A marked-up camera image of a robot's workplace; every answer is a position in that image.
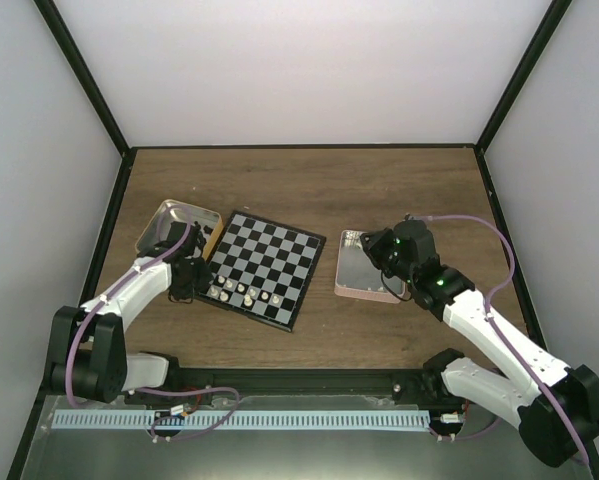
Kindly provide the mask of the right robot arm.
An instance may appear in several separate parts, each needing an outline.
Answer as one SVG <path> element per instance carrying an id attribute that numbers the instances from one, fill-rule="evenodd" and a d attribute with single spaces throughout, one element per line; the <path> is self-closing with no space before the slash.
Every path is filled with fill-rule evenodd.
<path id="1" fill-rule="evenodd" d="M 554 357 L 492 306 L 499 286 L 482 293 L 459 270 L 442 263 L 429 216 L 406 216 L 392 228 L 363 233 L 360 244 L 383 275 L 405 283 L 411 299 L 475 345 L 492 372 L 457 357 L 423 378 L 426 396 L 452 396 L 487 409 L 514 427 L 526 448 L 556 468 L 571 459 L 590 463 L 588 446 L 599 437 L 599 377 Z"/>

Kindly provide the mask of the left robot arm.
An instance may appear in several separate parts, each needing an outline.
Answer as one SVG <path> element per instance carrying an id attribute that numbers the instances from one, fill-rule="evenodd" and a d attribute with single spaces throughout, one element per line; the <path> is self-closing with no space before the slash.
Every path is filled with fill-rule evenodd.
<path id="1" fill-rule="evenodd" d="M 63 393 L 73 408 L 109 403 L 124 392 L 148 388 L 160 403 L 175 402 L 182 377 L 165 354 L 128 354 L 125 333 L 159 295 L 190 303 L 212 282 L 203 257 L 208 229 L 174 222 L 165 239 L 144 249 L 103 293 L 78 307 L 63 306 L 52 320 L 43 384 Z"/>

